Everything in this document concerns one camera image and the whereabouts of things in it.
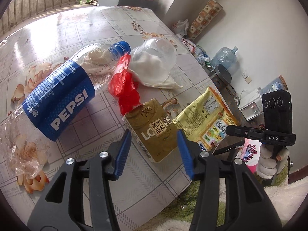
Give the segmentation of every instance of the hand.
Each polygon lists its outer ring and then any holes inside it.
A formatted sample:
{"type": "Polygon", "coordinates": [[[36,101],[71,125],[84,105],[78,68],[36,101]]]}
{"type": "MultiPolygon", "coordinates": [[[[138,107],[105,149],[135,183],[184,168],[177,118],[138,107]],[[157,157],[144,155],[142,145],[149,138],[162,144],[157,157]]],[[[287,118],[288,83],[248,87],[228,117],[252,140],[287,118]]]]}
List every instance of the hand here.
{"type": "Polygon", "coordinates": [[[270,179],[276,172],[280,173],[287,162],[289,151],[286,147],[277,154],[276,160],[272,159],[273,149],[273,145],[262,144],[260,146],[260,158],[256,171],[263,179],[270,179]]]}

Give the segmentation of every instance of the grid pattern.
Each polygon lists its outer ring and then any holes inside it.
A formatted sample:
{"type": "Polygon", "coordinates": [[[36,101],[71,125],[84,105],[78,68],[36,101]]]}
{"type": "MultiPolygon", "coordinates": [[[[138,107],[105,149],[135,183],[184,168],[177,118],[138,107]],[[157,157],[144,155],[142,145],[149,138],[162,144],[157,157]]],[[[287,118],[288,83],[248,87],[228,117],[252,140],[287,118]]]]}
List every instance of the grid pattern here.
{"type": "MultiPolygon", "coordinates": [[[[0,47],[0,67],[9,69],[8,74],[4,73],[0,80],[0,122],[15,106],[11,104],[11,98],[16,86],[27,81],[29,70],[34,66],[36,69],[40,69],[41,65],[53,67],[63,63],[80,48],[95,42],[113,44],[123,40],[133,49],[156,34],[162,34],[176,47],[178,57],[171,76],[183,88],[163,90],[140,85],[138,92],[141,102],[156,98],[163,103],[167,99],[177,98],[184,109],[213,83],[186,46],[151,10],[129,7],[81,8],[33,22],[10,36],[6,44],[0,47]]],[[[52,179],[67,158],[90,159],[106,150],[112,142],[120,140],[124,130],[117,101],[107,90],[97,91],[95,98],[50,148],[49,165],[44,167],[44,172],[52,179]]],[[[160,163],[151,163],[133,140],[123,175],[117,182],[110,182],[121,230],[133,230],[153,218],[189,183],[177,149],[160,163]]],[[[28,209],[33,209],[40,192],[28,195],[24,188],[16,186],[16,177],[1,156],[0,188],[18,216],[27,223],[30,215],[28,209]]],[[[86,221],[90,223],[88,201],[89,188],[85,180],[84,211],[86,221]]]]}

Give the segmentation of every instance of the finger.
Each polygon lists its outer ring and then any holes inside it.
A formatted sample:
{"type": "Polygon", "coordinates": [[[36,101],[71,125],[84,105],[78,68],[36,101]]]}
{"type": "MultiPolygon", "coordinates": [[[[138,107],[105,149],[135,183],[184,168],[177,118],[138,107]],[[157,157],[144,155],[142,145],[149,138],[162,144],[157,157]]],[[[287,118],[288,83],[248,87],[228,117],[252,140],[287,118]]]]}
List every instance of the finger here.
{"type": "Polygon", "coordinates": [[[264,159],[262,156],[259,157],[259,163],[266,168],[275,168],[277,162],[274,159],[264,159]]]}
{"type": "Polygon", "coordinates": [[[270,178],[272,178],[272,176],[267,176],[267,175],[263,174],[262,172],[260,172],[260,171],[259,171],[259,166],[257,166],[256,172],[257,172],[257,174],[258,174],[260,177],[262,177],[263,179],[270,179],[270,178]]]}
{"type": "Polygon", "coordinates": [[[260,146],[260,155],[264,158],[264,159],[269,159],[272,157],[272,152],[273,152],[273,146],[272,145],[266,145],[266,144],[262,144],[260,146]]]}
{"type": "Polygon", "coordinates": [[[276,160],[278,161],[282,161],[285,160],[286,158],[288,158],[290,152],[286,147],[283,147],[282,150],[280,150],[280,152],[277,154],[276,156],[276,160]]]}
{"type": "Polygon", "coordinates": [[[259,165],[259,171],[267,176],[272,176],[277,172],[276,168],[266,168],[262,166],[261,163],[258,163],[258,165],[259,165]]]}

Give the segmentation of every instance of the yellow snack bag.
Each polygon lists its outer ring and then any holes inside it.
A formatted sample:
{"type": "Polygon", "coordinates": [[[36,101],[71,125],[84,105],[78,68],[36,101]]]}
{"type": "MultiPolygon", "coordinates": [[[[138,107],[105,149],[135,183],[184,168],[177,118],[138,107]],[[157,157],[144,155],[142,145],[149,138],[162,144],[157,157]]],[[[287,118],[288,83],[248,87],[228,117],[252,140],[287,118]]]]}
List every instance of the yellow snack bag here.
{"type": "Polygon", "coordinates": [[[187,139],[197,142],[203,151],[210,151],[224,139],[228,125],[238,124],[211,87],[173,119],[173,123],[178,129],[182,128],[187,139]]]}

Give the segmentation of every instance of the silver bolt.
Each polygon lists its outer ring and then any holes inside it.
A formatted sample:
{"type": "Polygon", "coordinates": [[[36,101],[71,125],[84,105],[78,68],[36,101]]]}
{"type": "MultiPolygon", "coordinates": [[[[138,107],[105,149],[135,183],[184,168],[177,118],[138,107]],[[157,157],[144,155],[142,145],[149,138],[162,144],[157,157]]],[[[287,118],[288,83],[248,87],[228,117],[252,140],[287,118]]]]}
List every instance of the silver bolt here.
{"type": "Polygon", "coordinates": [[[240,159],[240,158],[235,158],[235,159],[234,159],[234,163],[235,163],[236,165],[241,165],[241,164],[243,163],[243,161],[242,161],[242,159],[240,159]]]}
{"type": "Polygon", "coordinates": [[[103,151],[103,152],[100,152],[100,157],[101,158],[105,158],[105,157],[107,157],[109,154],[108,154],[108,152],[106,152],[106,151],[103,151]]]}
{"type": "Polygon", "coordinates": [[[207,151],[202,151],[201,153],[200,153],[200,156],[202,156],[202,157],[208,157],[210,154],[207,152],[207,151]]]}
{"type": "Polygon", "coordinates": [[[71,165],[71,164],[73,164],[74,163],[74,159],[73,158],[68,158],[67,160],[66,160],[66,164],[67,165],[71,165]]]}

